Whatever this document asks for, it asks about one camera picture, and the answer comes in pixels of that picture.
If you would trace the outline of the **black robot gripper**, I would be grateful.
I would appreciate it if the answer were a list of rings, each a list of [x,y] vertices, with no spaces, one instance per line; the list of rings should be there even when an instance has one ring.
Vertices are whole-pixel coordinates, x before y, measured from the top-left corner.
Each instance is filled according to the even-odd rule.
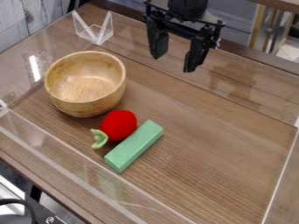
[[[157,60],[168,51],[169,34],[190,40],[182,71],[190,73],[202,64],[220,41],[225,22],[206,10],[208,0],[144,0],[144,22],[149,53]]]

